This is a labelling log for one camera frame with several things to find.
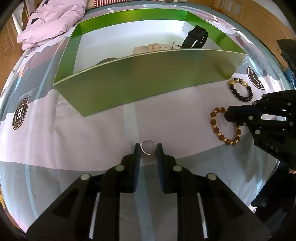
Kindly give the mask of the black wrist watch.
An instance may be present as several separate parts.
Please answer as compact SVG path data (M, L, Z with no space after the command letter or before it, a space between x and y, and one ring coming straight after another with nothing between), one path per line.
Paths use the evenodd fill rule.
M188 32L187 37L181 45L182 49L202 49L208 39L206 29L196 25Z

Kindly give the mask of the white wrist watch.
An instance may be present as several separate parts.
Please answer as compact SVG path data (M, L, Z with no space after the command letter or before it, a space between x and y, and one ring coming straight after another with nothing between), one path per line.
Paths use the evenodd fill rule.
M155 52L155 51L167 51L167 50L178 50L182 47L179 45L175 45L175 42L173 44L159 44L159 43L153 43L146 46L139 46L135 47L133 49L133 55L137 54L144 54L149 52Z

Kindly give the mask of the wooden headboard cabinet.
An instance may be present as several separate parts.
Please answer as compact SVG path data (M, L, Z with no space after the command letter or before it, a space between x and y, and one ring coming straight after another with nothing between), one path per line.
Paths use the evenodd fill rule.
M288 63L281 56L277 40L295 39L292 31L270 11L255 1L191 1L194 4L208 6L242 25L255 35L280 62L283 68Z

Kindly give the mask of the green cardboard box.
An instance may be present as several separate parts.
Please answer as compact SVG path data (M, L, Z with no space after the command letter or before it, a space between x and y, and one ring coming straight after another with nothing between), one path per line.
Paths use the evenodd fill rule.
M196 25L208 32L202 49L133 55L153 43L181 46ZM191 86L229 79L246 53L225 33L180 9L131 9L80 22L53 82L82 116Z

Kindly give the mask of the wooden door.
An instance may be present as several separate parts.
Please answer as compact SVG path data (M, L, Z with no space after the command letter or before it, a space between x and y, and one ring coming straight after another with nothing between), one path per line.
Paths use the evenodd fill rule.
M26 28L28 19L26 5L20 4L1 30L1 91L23 54L22 44L17 43L17 37Z

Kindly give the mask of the pink crumpled quilt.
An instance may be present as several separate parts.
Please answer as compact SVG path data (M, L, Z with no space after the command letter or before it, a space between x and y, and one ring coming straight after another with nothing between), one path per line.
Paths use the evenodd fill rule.
M80 21L88 1L42 1L30 15L26 29L22 31L17 42L22 50L40 46L64 32Z

